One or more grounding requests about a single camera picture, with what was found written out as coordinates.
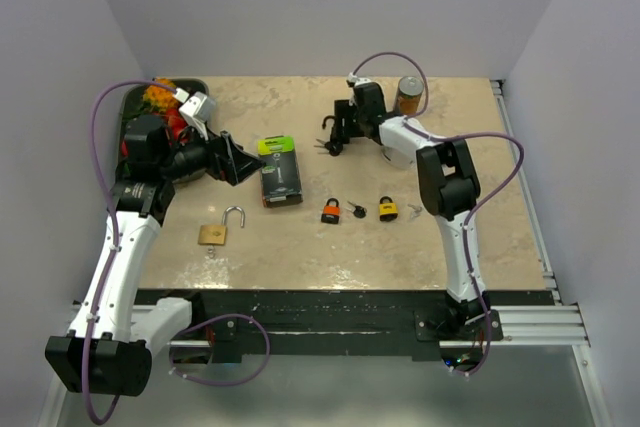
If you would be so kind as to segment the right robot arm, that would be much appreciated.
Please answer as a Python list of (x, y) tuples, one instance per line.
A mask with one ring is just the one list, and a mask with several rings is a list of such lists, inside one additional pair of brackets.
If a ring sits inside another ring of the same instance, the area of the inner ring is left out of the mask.
[(334, 102), (324, 148), (339, 155), (353, 138), (368, 138), (417, 169), (420, 198), (439, 228), (447, 268), (445, 314), (436, 329), (459, 340), (479, 329), (492, 334), (490, 301), (482, 280), (474, 208), (480, 182), (465, 140), (437, 137), (410, 116), (388, 111), (381, 86), (351, 74), (351, 98)]

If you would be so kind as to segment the silver keys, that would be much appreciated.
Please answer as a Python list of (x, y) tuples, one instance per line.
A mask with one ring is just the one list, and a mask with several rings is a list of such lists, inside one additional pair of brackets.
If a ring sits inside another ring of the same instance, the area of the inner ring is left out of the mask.
[(411, 213), (409, 214), (410, 219), (417, 218), (423, 211), (423, 207), (421, 205), (408, 204), (408, 207), (411, 209)]

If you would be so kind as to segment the yellow padlock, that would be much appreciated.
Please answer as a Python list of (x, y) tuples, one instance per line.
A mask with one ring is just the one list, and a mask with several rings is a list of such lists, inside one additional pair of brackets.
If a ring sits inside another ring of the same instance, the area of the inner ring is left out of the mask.
[(397, 204), (389, 196), (383, 196), (379, 200), (379, 220), (391, 222), (399, 216)]

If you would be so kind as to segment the black padlock with keys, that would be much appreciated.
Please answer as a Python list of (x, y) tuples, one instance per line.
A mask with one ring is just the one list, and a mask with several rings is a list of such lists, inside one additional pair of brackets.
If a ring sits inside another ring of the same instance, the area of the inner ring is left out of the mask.
[(322, 121), (322, 128), (327, 127), (329, 121), (333, 122), (329, 139), (324, 141), (322, 139), (316, 140), (316, 148), (322, 149), (325, 153), (328, 153), (332, 157), (339, 156), (344, 148), (344, 132), (342, 119), (335, 115), (328, 115)]

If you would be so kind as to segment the orange padlock with keys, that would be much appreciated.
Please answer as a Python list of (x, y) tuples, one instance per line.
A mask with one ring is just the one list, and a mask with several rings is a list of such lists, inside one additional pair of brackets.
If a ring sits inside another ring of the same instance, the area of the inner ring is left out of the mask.
[[(363, 219), (367, 214), (367, 211), (363, 206), (351, 201), (347, 202), (347, 211), (357, 219)], [(330, 197), (327, 199), (323, 207), (320, 221), (324, 224), (337, 225), (340, 223), (341, 215), (342, 210), (339, 200), (337, 198)]]

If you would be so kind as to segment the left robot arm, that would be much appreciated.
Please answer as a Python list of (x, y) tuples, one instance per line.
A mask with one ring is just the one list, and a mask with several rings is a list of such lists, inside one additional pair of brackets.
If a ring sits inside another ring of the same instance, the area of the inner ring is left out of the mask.
[(174, 337), (200, 337), (207, 315), (190, 298), (159, 300), (140, 320), (133, 307), (145, 259), (175, 195), (174, 182), (198, 171), (235, 186), (263, 163), (231, 135), (190, 127), (182, 141), (156, 115), (124, 130), (126, 172), (109, 192), (99, 263), (66, 334), (49, 338), (45, 358), (68, 391), (140, 395), (153, 358)]

